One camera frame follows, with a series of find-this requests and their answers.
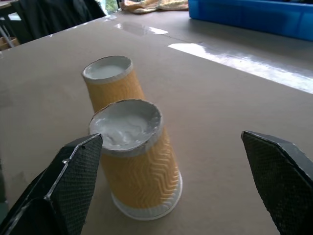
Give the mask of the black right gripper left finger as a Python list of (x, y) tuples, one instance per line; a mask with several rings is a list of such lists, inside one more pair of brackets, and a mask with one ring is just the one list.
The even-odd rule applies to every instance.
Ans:
[(81, 235), (102, 143), (101, 134), (92, 134), (64, 145), (9, 210), (0, 235)]

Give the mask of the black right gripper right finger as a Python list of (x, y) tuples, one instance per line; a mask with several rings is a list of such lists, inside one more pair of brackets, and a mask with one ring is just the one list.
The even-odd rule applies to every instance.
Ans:
[(313, 235), (313, 161), (294, 143), (241, 134), (257, 191), (280, 235)]

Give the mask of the yellow ribbed paper cup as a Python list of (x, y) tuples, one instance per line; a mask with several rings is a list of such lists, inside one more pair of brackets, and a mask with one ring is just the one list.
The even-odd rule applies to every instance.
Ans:
[(156, 105), (142, 99), (111, 103), (94, 114), (89, 132), (102, 135), (101, 166), (122, 213), (149, 221), (174, 209), (183, 181)]
[(144, 99), (133, 61), (126, 56), (108, 56), (92, 62), (82, 71), (95, 113), (124, 99)]

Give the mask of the wooden shelf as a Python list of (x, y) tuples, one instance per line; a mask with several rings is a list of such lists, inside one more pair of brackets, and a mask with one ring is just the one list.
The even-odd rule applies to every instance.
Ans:
[(17, 47), (20, 45), (18, 39), (16, 37), (9, 37), (10, 42), (8, 43), (4, 37), (0, 37), (0, 51), (7, 50), (11, 48), (11, 44), (13, 47)]

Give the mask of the blue plastic bin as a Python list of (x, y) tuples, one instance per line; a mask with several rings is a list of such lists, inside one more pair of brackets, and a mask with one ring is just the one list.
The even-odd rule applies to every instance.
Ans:
[(313, 3), (298, 0), (188, 0), (192, 19), (313, 42)]

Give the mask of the black office chair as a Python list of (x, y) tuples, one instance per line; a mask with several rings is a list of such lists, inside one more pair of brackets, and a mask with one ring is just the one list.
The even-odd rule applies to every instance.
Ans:
[(15, 30), (22, 44), (106, 16), (96, 0), (18, 0), (12, 6), (22, 20)]

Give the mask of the yellow patterned cloth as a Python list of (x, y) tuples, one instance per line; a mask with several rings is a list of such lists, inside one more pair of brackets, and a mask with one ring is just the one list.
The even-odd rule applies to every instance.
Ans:
[(122, 10), (133, 14), (147, 14), (156, 11), (188, 11), (188, 0), (122, 0)]

